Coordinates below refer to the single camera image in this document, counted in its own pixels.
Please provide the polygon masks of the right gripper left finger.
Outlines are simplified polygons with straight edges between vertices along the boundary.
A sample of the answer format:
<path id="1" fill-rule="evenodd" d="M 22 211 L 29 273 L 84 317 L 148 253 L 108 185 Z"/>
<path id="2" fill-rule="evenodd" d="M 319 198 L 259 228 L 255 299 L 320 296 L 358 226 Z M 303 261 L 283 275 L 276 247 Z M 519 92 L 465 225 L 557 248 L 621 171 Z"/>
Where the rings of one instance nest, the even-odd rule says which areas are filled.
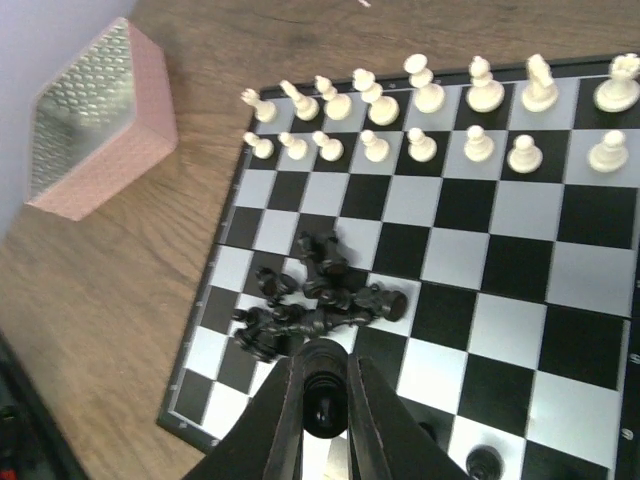
<path id="1" fill-rule="evenodd" d="M 279 360 L 230 432 L 185 477 L 301 478 L 303 392 L 302 358 Z"/>

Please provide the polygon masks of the white bishop left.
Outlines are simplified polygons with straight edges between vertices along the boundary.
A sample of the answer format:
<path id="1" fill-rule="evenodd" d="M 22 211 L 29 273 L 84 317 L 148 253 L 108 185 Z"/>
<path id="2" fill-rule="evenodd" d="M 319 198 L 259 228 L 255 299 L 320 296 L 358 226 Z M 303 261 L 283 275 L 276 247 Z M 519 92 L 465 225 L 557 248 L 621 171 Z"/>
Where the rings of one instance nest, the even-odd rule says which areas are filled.
<path id="1" fill-rule="evenodd" d="M 352 101 L 347 94 L 339 93 L 332 81 L 324 76 L 315 76 L 315 88 L 324 100 L 324 111 L 331 120 L 347 118 L 352 110 Z"/>

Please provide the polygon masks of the black pawn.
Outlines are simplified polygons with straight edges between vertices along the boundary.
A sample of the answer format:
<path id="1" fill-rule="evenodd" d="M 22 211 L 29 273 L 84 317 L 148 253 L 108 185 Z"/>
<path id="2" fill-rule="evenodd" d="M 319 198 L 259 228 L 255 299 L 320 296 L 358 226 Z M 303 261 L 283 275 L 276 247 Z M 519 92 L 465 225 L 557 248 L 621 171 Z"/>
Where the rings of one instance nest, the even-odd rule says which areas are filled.
<path id="1" fill-rule="evenodd" d="M 427 422 L 420 422 L 419 426 L 426 432 L 434 443 L 438 442 L 438 434 L 433 425 Z"/>
<path id="2" fill-rule="evenodd" d="M 478 446 L 466 457 L 466 471 L 471 479 L 499 480 L 503 474 L 502 457 L 490 446 Z"/>
<path id="3" fill-rule="evenodd" d="M 332 439 L 348 425 L 348 354 L 333 340 L 317 338 L 307 342 L 299 355 L 304 377 L 304 430 L 316 438 Z"/>

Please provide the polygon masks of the white knight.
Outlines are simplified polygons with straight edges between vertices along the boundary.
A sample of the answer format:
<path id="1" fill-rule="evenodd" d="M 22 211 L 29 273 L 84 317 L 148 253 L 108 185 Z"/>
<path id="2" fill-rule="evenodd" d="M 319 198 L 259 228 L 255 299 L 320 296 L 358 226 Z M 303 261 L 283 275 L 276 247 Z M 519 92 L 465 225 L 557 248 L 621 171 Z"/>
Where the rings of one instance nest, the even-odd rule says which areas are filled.
<path id="1" fill-rule="evenodd" d="M 549 109 L 559 96 L 550 65 L 537 53 L 527 59 L 526 70 L 528 83 L 521 95 L 523 106 L 534 113 Z"/>
<path id="2" fill-rule="evenodd" d="M 319 113 L 319 104 L 315 98 L 302 94 L 288 80 L 281 80 L 279 86 L 283 92 L 293 101 L 295 115 L 303 121 L 313 120 Z"/>

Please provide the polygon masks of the black and silver chessboard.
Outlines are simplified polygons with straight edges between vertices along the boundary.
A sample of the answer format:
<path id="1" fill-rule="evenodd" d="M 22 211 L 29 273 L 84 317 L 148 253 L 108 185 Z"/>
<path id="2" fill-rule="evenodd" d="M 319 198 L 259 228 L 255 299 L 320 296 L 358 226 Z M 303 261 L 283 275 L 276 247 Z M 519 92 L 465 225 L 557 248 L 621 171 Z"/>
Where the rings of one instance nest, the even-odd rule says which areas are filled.
<path id="1" fill-rule="evenodd" d="M 373 359 L 453 460 L 487 444 L 508 479 L 637 478 L 639 110 L 595 106 L 609 65 L 553 62 L 559 97 L 541 113 L 522 105 L 523 64 L 493 69 L 505 97 L 486 114 L 467 104 L 465 70 L 436 75 L 446 97 L 432 114 L 416 108 L 406 75 L 383 77 L 400 113 L 373 128 L 390 146 L 380 163 L 365 157 L 360 134 L 372 124 L 350 80 L 336 82 L 352 101 L 342 121 L 302 121 L 279 86 L 264 88 L 278 113 L 253 133 L 310 141 L 322 131 L 344 152 L 328 162 L 310 144 L 296 161 L 281 144 L 268 159 L 242 147 L 159 425 L 202 451 L 230 431 L 271 370 L 235 343 L 233 311 L 264 305 L 259 266 L 303 281 L 298 235 L 334 230 L 347 287 L 403 291 L 408 308 L 333 340 Z M 472 125 L 494 141 L 486 161 L 464 153 Z M 432 160 L 409 156 L 413 127 L 436 141 Z M 611 130 L 626 135 L 629 157 L 597 172 L 588 152 Z M 507 162 L 522 134 L 543 154 L 527 174 Z"/>

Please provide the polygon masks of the pile of black chess pieces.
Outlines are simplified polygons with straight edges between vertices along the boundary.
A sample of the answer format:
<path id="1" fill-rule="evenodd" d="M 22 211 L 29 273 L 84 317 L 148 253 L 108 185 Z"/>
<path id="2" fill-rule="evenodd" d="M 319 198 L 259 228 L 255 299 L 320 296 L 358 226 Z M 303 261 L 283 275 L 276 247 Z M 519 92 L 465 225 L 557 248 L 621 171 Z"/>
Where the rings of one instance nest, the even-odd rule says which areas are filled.
<path id="1" fill-rule="evenodd" d="M 303 231 L 296 244 L 307 270 L 305 281 L 259 266 L 254 275 L 267 306 L 235 309 L 232 315 L 245 324 L 234 332 L 235 343 L 257 360 L 291 356 L 303 340 L 342 326 L 363 327 L 380 318 L 397 322 L 406 313 L 408 297 L 401 291 L 378 283 L 346 287 L 350 265 L 338 250 L 335 231 Z"/>

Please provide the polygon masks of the white king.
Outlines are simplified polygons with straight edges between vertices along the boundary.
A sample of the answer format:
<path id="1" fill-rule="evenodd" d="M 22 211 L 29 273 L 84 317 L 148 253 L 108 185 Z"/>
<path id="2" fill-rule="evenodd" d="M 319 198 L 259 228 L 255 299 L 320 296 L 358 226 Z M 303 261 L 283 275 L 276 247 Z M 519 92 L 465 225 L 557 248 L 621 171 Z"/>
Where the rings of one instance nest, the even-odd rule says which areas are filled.
<path id="1" fill-rule="evenodd" d="M 404 62 L 404 70 L 409 75 L 409 83 L 416 89 L 414 103 L 423 113 L 434 113 L 445 102 L 443 87 L 434 82 L 434 74 L 428 68 L 428 59 L 424 54 L 410 55 Z"/>

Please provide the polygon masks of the white bishop right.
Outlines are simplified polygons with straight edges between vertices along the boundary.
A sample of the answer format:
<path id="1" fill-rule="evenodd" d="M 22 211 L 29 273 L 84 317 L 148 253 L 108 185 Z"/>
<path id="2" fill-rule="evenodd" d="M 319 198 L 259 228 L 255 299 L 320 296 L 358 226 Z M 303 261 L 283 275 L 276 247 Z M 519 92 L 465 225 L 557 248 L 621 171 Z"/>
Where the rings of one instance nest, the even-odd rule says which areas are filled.
<path id="1" fill-rule="evenodd" d="M 469 107 L 479 113 L 496 110 L 504 100 L 505 87 L 494 79 L 489 61 L 479 55 L 474 56 L 469 74 L 471 87 L 466 94 Z"/>

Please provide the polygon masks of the white rook left corner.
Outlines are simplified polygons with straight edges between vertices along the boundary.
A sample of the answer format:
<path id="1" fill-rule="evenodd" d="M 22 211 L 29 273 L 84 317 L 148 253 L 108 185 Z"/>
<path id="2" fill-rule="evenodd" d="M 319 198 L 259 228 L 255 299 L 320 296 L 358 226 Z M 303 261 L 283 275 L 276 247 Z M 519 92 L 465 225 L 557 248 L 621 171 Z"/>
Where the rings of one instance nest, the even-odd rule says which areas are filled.
<path id="1" fill-rule="evenodd" d="M 251 88 L 242 91 L 241 100 L 254 109 L 254 117 L 259 122 L 269 123 L 277 116 L 276 104 L 270 100 L 262 100 L 260 94 Z"/>

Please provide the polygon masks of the white rook right corner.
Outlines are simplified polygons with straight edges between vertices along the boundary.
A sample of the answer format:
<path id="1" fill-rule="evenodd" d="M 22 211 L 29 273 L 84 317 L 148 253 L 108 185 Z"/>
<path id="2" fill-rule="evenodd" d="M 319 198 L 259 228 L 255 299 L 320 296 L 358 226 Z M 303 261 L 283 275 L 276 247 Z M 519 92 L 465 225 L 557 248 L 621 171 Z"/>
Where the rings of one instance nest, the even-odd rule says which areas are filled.
<path id="1" fill-rule="evenodd" d="M 631 108 L 639 100 L 639 56 L 635 53 L 617 55 L 609 65 L 609 78 L 594 91 L 596 107 L 604 112 L 618 113 Z"/>

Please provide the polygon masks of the white queen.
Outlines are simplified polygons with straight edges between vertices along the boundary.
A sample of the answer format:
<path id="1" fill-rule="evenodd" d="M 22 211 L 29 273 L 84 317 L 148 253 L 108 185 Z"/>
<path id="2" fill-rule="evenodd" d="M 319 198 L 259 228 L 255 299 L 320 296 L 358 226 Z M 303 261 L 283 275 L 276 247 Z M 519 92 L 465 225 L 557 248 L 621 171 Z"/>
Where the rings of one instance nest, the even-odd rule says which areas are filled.
<path id="1" fill-rule="evenodd" d="M 374 124 L 387 126 L 398 118 L 400 107 L 397 100 L 383 94 L 383 88 L 373 72 L 356 69 L 352 85 L 360 93 L 362 101 L 369 105 L 368 117 Z"/>

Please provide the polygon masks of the white knight right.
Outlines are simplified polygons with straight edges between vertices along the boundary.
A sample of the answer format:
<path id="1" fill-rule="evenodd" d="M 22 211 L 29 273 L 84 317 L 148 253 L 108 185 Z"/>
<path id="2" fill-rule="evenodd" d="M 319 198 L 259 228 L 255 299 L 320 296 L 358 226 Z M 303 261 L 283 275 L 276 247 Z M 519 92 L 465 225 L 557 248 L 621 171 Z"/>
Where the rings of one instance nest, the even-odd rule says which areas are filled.
<path id="1" fill-rule="evenodd" d="M 521 95 L 523 106 L 534 113 L 549 109 L 559 96 L 550 65 L 537 53 L 527 59 L 526 70 L 528 83 Z"/>

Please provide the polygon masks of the white pawn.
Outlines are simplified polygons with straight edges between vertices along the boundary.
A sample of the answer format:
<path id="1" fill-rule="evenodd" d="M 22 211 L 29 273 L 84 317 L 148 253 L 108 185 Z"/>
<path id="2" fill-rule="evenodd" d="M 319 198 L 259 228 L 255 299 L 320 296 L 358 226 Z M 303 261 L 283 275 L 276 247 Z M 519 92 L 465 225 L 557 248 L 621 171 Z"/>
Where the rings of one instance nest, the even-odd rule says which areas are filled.
<path id="1" fill-rule="evenodd" d="M 418 162 L 428 162 L 437 153 L 437 143 L 421 129 L 413 127 L 407 131 L 409 156 Z"/>
<path id="2" fill-rule="evenodd" d="M 629 157 L 626 135 L 621 130 L 611 130 L 588 152 L 588 163 L 601 173 L 611 173 L 625 165 Z"/>
<path id="3" fill-rule="evenodd" d="M 278 134 L 278 140 L 286 150 L 286 154 L 292 160 L 302 160 L 308 151 L 308 143 L 289 132 L 281 132 Z"/>
<path id="4" fill-rule="evenodd" d="M 494 151 L 494 141 L 480 125 L 472 125 L 467 129 L 464 144 L 466 157 L 473 162 L 483 162 L 489 159 Z"/>
<path id="5" fill-rule="evenodd" d="M 389 155 L 389 143 L 372 130 L 363 130 L 360 139 L 364 145 L 365 157 L 374 163 L 383 162 Z"/>
<path id="6" fill-rule="evenodd" d="M 516 173 L 527 174 L 535 171 L 542 163 L 543 154 L 531 135 L 518 135 L 507 155 L 509 167 Z"/>
<path id="7" fill-rule="evenodd" d="M 253 132 L 245 132 L 243 140 L 251 147 L 252 154 L 259 159 L 268 159 L 274 152 L 274 144 L 270 139 L 259 137 Z"/>
<path id="8" fill-rule="evenodd" d="M 343 154 L 343 143 L 337 138 L 330 138 L 322 131 L 315 131 L 312 139 L 319 147 L 319 154 L 322 159 L 330 162 L 337 161 Z"/>

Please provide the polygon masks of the white knight left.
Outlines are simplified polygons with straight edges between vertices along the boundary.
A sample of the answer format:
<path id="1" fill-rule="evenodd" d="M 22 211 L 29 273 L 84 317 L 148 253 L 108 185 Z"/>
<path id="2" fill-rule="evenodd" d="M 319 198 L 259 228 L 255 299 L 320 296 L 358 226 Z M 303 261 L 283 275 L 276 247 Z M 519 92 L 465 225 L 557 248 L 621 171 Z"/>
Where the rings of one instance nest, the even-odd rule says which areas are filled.
<path id="1" fill-rule="evenodd" d="M 319 104 L 315 98 L 302 94 L 288 80 L 281 80 L 279 86 L 283 92 L 293 101 L 295 115 L 303 121 L 313 120 L 319 113 Z"/>

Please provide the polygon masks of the white bishop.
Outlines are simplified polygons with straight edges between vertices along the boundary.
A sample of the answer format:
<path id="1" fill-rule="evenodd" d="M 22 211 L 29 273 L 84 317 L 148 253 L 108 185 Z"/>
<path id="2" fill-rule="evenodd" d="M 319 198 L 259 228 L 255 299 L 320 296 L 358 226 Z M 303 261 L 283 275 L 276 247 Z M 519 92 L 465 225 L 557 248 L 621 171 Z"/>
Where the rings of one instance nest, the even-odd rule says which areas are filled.
<path id="1" fill-rule="evenodd" d="M 324 111 L 331 120 L 347 118 L 352 110 L 352 101 L 347 94 L 339 93 L 332 81 L 324 76 L 315 76 L 315 88 L 324 100 Z"/>
<path id="2" fill-rule="evenodd" d="M 489 61 L 479 55 L 474 56 L 469 74 L 471 87 L 466 94 L 469 107 L 479 113 L 496 110 L 504 100 L 505 87 L 494 79 Z"/>

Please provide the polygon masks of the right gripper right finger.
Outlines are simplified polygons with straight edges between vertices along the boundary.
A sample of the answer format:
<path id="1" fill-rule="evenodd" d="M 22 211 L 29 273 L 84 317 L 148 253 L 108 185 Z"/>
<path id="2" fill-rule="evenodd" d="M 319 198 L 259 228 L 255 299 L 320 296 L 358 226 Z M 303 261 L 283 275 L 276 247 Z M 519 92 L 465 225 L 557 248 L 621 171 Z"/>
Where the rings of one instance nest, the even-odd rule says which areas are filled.
<path id="1" fill-rule="evenodd" d="M 352 479 L 466 479 L 414 420 L 369 358 L 347 362 L 348 468 Z"/>

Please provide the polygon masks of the white rook corner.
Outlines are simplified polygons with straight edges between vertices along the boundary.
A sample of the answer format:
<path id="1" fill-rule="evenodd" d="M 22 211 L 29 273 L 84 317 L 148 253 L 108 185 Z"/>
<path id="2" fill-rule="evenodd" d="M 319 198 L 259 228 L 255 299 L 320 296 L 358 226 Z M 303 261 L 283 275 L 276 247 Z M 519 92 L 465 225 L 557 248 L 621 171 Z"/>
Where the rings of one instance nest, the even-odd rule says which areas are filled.
<path id="1" fill-rule="evenodd" d="M 254 109 L 254 117 L 259 122 L 269 123 L 277 116 L 276 104 L 270 100 L 262 100 L 260 94 L 251 88 L 242 91 L 241 100 Z"/>
<path id="2" fill-rule="evenodd" d="M 639 56 L 635 53 L 617 55 L 609 65 L 609 78 L 594 91 L 596 107 L 604 112 L 618 113 L 631 108 L 639 100 Z"/>

